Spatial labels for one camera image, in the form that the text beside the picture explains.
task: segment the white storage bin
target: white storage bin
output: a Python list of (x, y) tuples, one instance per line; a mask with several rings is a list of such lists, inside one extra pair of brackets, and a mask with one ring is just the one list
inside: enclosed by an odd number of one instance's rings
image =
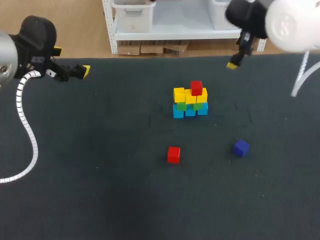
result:
[(231, 30), (237, 29), (226, 18), (226, 10), (231, 0), (208, 0), (209, 15), (213, 28), (216, 30)]
[(144, 0), (114, 0), (117, 28), (123, 33), (151, 32), (155, 5), (145, 4)]

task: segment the cyan block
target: cyan block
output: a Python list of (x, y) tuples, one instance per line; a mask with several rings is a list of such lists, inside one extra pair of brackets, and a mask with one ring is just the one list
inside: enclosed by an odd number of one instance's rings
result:
[(174, 119), (183, 119), (185, 116), (185, 112), (184, 111), (179, 111), (177, 109), (177, 105), (173, 104), (173, 118)]
[(250, 144), (240, 139), (233, 146), (233, 153), (242, 158), (248, 153), (249, 148)]
[(188, 104), (186, 106), (185, 116), (186, 117), (195, 117), (196, 116), (196, 111), (193, 110), (193, 106), (191, 104)]
[(208, 115), (208, 109), (209, 109), (208, 102), (205, 102), (202, 108), (197, 111), (198, 116)]

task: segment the stacked blocks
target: stacked blocks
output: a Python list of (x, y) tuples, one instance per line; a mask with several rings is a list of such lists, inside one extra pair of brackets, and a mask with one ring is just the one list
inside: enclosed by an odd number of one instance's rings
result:
[(233, 153), (242, 158), (248, 153), (249, 147), (249, 143), (240, 139), (233, 146)]
[(182, 119), (208, 115), (208, 92), (201, 81), (192, 81), (190, 89), (177, 87), (173, 89), (173, 118)]

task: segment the yellow block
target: yellow block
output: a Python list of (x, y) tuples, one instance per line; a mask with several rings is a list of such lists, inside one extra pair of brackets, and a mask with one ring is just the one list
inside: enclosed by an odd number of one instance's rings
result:
[(238, 66), (235, 65), (235, 64), (233, 64), (232, 62), (228, 62), (228, 64), (226, 65), (226, 67), (227, 67), (228, 69), (231, 69), (231, 70), (235, 70), (235, 69), (238, 68)]
[(200, 104), (200, 103), (206, 103), (208, 101), (208, 93), (207, 93), (207, 89), (204, 87), (202, 88), (202, 95), (197, 96), (196, 97), (196, 103)]
[(84, 76), (83, 76), (83, 79), (85, 79), (85, 77), (88, 75), (88, 73), (90, 71), (91, 66), (90, 65), (83, 65), (83, 66), (86, 68)]
[(173, 98), (175, 103), (184, 103), (186, 100), (185, 89), (183, 87), (174, 88)]
[(197, 101), (197, 96), (191, 95), (191, 89), (186, 89), (184, 92), (185, 92), (185, 104), (195, 104)]

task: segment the wooden floor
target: wooden floor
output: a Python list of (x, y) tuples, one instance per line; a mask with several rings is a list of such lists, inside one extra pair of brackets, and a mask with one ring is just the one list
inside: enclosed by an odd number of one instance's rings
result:
[[(64, 58), (117, 58), (111, 54), (102, 0), (2, 0), (0, 29), (19, 32), (29, 15), (51, 20), (57, 29), (56, 45)], [(237, 50), (234, 39), (193, 40), (187, 57), (232, 55)], [(263, 54), (280, 51), (269, 42)]]

